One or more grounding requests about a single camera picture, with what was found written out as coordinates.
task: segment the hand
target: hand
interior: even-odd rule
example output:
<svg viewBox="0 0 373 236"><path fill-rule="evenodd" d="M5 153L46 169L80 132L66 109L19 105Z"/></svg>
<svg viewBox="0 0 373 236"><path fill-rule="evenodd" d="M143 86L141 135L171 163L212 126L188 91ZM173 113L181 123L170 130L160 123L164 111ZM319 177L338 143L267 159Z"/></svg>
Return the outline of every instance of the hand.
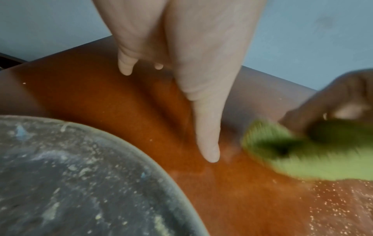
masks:
<svg viewBox="0 0 373 236"><path fill-rule="evenodd" d="M139 59L170 66L192 102L198 147L210 162L224 104L265 0L93 0L118 46L118 66Z"/></svg>
<svg viewBox="0 0 373 236"><path fill-rule="evenodd" d="M304 133L320 119L340 118L373 122L373 70L344 74L316 93L299 108L289 111L280 123Z"/></svg>

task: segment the gray round plate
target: gray round plate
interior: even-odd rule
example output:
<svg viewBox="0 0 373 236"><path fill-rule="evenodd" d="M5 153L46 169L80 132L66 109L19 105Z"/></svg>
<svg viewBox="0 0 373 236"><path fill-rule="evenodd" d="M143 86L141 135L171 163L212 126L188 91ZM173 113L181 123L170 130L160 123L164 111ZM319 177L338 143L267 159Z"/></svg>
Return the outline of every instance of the gray round plate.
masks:
<svg viewBox="0 0 373 236"><path fill-rule="evenodd" d="M0 116L1 236L208 236L151 158L106 132Z"/></svg>

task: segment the green towel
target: green towel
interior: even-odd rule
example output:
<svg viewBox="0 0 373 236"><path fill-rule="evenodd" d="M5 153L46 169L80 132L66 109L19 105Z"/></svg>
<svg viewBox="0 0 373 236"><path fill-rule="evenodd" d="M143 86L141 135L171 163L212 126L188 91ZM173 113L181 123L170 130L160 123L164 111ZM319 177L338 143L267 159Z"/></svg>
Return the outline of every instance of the green towel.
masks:
<svg viewBox="0 0 373 236"><path fill-rule="evenodd" d="M256 121L241 143L274 171L301 179L373 180L373 126L347 120L315 123L305 137Z"/></svg>

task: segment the brown table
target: brown table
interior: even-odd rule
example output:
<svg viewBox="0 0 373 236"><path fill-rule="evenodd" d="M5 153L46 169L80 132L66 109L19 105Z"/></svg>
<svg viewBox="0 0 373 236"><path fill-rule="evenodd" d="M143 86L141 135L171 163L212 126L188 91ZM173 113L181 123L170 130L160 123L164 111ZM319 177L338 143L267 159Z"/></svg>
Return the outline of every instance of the brown table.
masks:
<svg viewBox="0 0 373 236"><path fill-rule="evenodd" d="M294 180L239 148L255 117L276 120L313 90L242 68L223 115L221 160L211 164L171 73L140 63L125 77L116 54L105 38L1 71L0 114L82 123L132 143L172 176L212 236L373 235L370 183Z"/></svg>

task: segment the wooden table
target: wooden table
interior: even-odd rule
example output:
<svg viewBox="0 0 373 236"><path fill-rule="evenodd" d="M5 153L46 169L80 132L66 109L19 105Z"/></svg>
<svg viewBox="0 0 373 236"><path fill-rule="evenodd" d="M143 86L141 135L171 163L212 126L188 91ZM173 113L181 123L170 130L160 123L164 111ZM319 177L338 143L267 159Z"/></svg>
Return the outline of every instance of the wooden table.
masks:
<svg viewBox="0 0 373 236"><path fill-rule="evenodd" d="M82 123L137 146L172 176L212 236L373 235L370 183L294 180L239 148L255 117L278 119L314 91L242 68L223 115L221 160L211 164L171 73L140 63L126 77L116 55L105 38L1 71L0 114Z"/></svg>

